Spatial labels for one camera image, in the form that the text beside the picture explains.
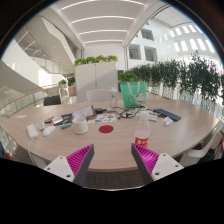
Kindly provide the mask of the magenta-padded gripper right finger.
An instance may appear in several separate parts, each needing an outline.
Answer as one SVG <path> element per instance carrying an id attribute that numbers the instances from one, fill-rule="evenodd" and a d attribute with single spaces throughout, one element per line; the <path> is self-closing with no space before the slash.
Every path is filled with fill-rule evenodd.
<path id="1" fill-rule="evenodd" d="M 157 154 L 133 143 L 131 153 L 145 185 L 183 169 L 183 166 L 167 153 Z"/>

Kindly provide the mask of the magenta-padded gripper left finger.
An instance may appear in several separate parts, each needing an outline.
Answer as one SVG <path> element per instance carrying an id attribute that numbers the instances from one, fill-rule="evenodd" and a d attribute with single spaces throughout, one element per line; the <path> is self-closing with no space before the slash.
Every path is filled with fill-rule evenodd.
<path id="1" fill-rule="evenodd" d="M 93 156 L 94 145 L 90 144 L 67 157 L 58 156 L 44 170 L 73 182 L 78 186 L 83 186 Z"/>

